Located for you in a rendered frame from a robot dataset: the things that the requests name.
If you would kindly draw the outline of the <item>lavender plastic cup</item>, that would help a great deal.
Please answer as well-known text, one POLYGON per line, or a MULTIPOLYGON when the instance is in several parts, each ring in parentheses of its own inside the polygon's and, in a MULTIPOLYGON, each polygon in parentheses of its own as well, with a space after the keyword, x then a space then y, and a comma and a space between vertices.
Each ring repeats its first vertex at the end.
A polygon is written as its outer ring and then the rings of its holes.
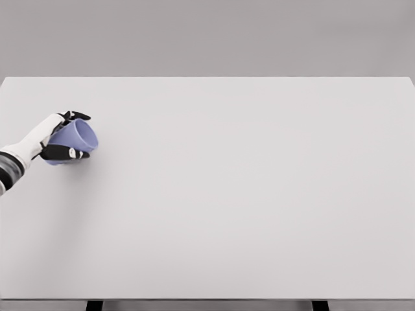
POLYGON ((53 145, 91 153, 98 147, 99 142, 92 127, 86 121, 77 119, 51 135, 47 147, 53 145))

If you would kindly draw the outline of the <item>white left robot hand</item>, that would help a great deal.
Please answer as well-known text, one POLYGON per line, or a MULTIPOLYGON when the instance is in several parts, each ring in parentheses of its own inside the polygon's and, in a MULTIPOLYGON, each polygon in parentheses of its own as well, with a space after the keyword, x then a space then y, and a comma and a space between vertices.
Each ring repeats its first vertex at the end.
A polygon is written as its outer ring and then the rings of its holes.
POLYGON ((56 144, 48 146, 53 134, 78 119, 88 121, 91 117, 81 112, 69 110, 65 113, 53 113, 41 121, 23 139, 29 146, 30 158, 34 159, 40 156, 48 161, 71 161, 89 158, 90 154, 88 152, 77 150, 73 147, 56 144))

